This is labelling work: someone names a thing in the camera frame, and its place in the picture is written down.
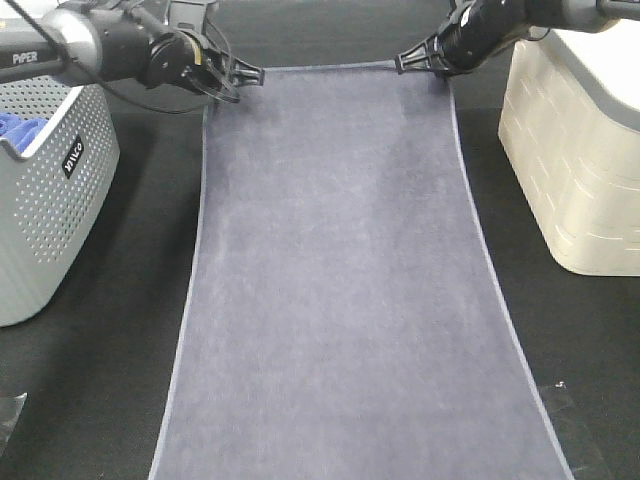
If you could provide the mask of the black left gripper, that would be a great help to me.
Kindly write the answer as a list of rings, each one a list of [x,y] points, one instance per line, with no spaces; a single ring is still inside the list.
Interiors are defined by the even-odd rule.
[[[265,70],[233,57],[229,71],[216,50],[190,34],[174,31],[150,43],[147,88],[171,85],[213,100],[234,103],[235,86],[262,86]]]

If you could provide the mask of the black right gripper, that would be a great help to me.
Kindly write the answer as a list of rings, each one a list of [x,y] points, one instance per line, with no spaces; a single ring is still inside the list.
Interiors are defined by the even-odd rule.
[[[396,72],[465,74],[521,38],[524,32],[524,1],[464,1],[434,37],[395,57]]]

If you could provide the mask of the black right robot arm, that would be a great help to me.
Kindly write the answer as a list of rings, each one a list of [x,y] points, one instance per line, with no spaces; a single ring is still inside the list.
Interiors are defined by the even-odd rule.
[[[469,74],[490,57],[528,36],[531,28],[599,33],[621,19],[637,21],[637,1],[453,1],[451,11],[425,40],[395,57],[399,74],[438,77]]]

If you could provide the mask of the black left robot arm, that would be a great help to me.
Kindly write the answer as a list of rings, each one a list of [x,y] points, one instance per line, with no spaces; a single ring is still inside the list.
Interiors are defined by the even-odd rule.
[[[1,30],[4,83],[132,79],[147,89],[171,85],[236,103],[240,88],[264,82],[264,70],[234,56],[225,37],[209,37],[211,1],[170,1],[163,18],[140,1],[64,1],[40,18],[15,1],[9,6],[22,23]]]

